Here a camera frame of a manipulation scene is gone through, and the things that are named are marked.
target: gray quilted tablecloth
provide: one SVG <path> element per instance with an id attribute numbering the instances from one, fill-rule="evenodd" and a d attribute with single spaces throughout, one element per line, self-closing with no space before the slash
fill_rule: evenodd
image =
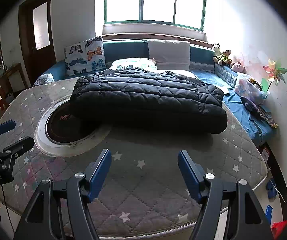
<path id="1" fill-rule="evenodd" d="M 0 136 L 0 150 L 25 136 L 33 137 L 42 114 L 55 101 L 71 94 L 76 80 L 23 91 L 0 120 L 16 121 L 14 130 Z M 108 148 L 113 154 L 110 171 L 98 199 L 89 204 L 100 236 L 149 237 L 193 226 L 200 206 L 190 198 L 180 174 L 177 165 L 180 150 L 187 150 L 205 171 L 227 181 L 243 178 L 255 187 L 267 174 L 255 145 L 229 109 L 224 108 L 228 126 L 219 135 L 175 136 L 112 127 L 96 147 L 74 157 L 49 157 L 35 146 L 17 160 L 14 181 L 4 185 L 7 204 L 21 214 L 42 178 L 67 179 L 83 171 L 103 148 Z M 66 201 L 61 204 L 65 231 L 71 234 Z"/>

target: stuffed animal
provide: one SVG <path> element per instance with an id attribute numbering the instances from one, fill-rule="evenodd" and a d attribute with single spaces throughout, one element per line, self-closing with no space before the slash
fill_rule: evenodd
<path id="1" fill-rule="evenodd" d="M 220 44 L 218 43 L 214 43 L 212 46 L 212 49 L 214 50 L 214 57 L 213 57 L 213 61 L 215 63 L 218 63 L 218 56 L 220 56 L 222 53 L 220 51 Z"/>
<path id="2" fill-rule="evenodd" d="M 231 66 L 232 60 L 229 58 L 230 54 L 231 50 L 227 49 L 224 52 L 222 52 L 222 55 L 217 56 L 218 64 L 221 66 L 223 63 L 226 63 L 227 65 Z"/>
<path id="3" fill-rule="evenodd" d="M 241 102 L 244 104 L 245 108 L 247 108 L 249 112 L 251 112 L 254 116 L 263 120 L 263 116 L 260 113 L 258 107 L 249 98 L 240 97 L 240 99 Z"/>
<path id="4" fill-rule="evenodd" d="M 233 70 L 234 72 L 242 73 L 245 70 L 245 67 L 242 66 L 240 61 L 238 61 L 237 63 L 234 64 L 231 63 L 231 70 Z"/>

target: silver bolt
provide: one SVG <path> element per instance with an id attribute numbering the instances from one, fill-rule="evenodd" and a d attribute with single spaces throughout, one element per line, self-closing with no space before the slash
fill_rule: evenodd
<path id="1" fill-rule="evenodd" d="M 41 181 L 43 184 L 47 184 L 50 182 L 50 179 L 49 178 L 45 178 Z"/>
<path id="2" fill-rule="evenodd" d="M 207 174 L 205 175 L 205 177 L 206 177 L 207 179 L 214 179 L 214 175 L 213 175 L 212 173 L 207 173 Z"/>
<path id="3" fill-rule="evenodd" d="M 247 185 L 248 182 L 245 179 L 241 179 L 241 180 L 239 180 L 239 183 L 241 185 Z"/>
<path id="4" fill-rule="evenodd" d="M 82 178 L 83 176 L 84 176 L 84 174 L 83 174 L 82 172 L 78 172 L 78 173 L 75 174 L 75 177 L 76 177 L 77 179 L 80 179 L 80 178 Z"/>

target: brown wooden door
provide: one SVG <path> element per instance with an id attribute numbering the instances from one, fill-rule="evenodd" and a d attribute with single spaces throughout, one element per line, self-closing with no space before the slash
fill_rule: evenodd
<path id="1" fill-rule="evenodd" d="M 31 85 L 56 63 L 53 49 L 50 0 L 26 0 L 19 6 L 19 36 Z"/>

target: white tile floor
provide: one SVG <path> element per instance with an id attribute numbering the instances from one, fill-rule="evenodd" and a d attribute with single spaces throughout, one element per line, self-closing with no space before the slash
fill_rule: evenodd
<path id="1" fill-rule="evenodd" d="M 268 199 L 267 191 L 266 191 L 266 183 L 268 182 L 268 179 L 264 183 L 262 183 L 254 192 L 262 206 L 263 211 L 266 211 L 267 205 L 272 206 L 272 221 L 271 224 L 274 222 L 280 222 L 282 221 L 282 211 L 281 211 L 281 205 L 280 205 L 280 199 L 279 196 L 273 200 Z M 13 232 L 10 226 L 10 222 L 8 219 L 7 211 L 4 205 L 1 205 L 0 208 L 0 214 L 1 214 L 1 223 L 0 225 L 2 228 L 7 232 L 7 234 L 10 236 L 10 238 L 13 238 Z M 14 230 L 16 230 L 20 216 L 13 211 L 9 210 L 10 218 L 14 227 Z M 216 232 L 216 236 L 214 240 L 222 240 L 224 230 L 226 227 L 226 220 L 227 220 L 227 212 L 224 212 L 220 215 L 218 228 Z M 192 232 L 192 228 L 188 229 L 180 234 L 172 235 L 172 236 L 165 236 L 158 238 L 158 240 L 183 240 L 183 239 L 189 239 L 189 236 Z"/>

